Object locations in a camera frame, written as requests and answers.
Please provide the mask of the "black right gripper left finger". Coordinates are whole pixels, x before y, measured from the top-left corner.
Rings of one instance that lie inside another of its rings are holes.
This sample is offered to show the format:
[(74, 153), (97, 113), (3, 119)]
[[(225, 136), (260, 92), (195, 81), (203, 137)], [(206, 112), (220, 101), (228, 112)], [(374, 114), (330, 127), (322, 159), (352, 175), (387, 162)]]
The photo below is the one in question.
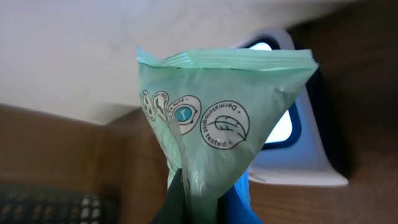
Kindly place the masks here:
[(166, 198), (150, 224), (188, 224), (182, 169), (176, 171)]

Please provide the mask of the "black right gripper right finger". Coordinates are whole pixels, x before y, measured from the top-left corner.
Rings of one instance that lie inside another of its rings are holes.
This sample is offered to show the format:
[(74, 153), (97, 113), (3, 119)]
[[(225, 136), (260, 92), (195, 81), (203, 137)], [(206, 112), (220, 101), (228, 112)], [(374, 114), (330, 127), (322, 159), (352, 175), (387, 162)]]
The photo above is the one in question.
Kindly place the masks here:
[(253, 212), (249, 193), (249, 172), (244, 174), (218, 200), (218, 223), (220, 224), (262, 224)]

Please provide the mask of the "mint green wipes pack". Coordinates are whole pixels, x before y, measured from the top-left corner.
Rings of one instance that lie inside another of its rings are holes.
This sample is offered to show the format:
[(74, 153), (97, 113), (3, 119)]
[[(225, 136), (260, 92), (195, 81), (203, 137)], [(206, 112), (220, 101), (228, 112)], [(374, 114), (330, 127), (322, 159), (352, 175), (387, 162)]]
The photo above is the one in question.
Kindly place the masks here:
[(170, 174), (183, 172), (193, 223), (245, 173), (318, 64), (310, 50), (137, 50), (141, 106)]

